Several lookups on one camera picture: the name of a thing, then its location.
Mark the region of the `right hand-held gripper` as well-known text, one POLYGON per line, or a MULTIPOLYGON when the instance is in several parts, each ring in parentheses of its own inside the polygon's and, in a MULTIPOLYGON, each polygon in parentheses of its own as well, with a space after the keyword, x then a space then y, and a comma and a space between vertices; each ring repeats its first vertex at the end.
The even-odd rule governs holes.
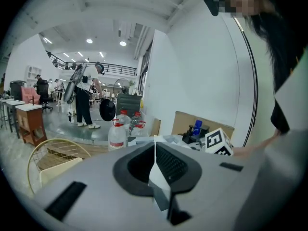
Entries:
POLYGON ((222 128, 218 128, 205 135, 204 152, 209 154, 233 156, 231 141, 222 128))

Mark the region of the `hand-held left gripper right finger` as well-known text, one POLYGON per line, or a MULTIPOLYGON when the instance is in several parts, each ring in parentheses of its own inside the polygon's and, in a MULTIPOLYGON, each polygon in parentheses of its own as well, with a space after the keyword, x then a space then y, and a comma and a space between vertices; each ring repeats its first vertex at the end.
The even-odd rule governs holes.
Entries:
POLYGON ((231 184, 246 169, 256 174, 261 156, 256 152, 244 159, 157 142, 156 187, 167 200, 167 215, 165 221, 156 223, 156 230, 180 225, 219 197, 227 196, 231 184))

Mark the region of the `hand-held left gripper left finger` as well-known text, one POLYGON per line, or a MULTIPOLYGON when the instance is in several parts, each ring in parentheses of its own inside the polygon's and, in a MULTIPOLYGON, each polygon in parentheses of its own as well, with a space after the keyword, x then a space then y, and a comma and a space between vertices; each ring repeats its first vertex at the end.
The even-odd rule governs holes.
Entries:
POLYGON ((63 219, 69 227, 85 231, 172 230, 151 197, 131 195, 114 179, 115 162, 140 147, 130 146, 79 162, 38 190, 34 201, 46 209, 72 182, 81 182, 86 188, 63 219))

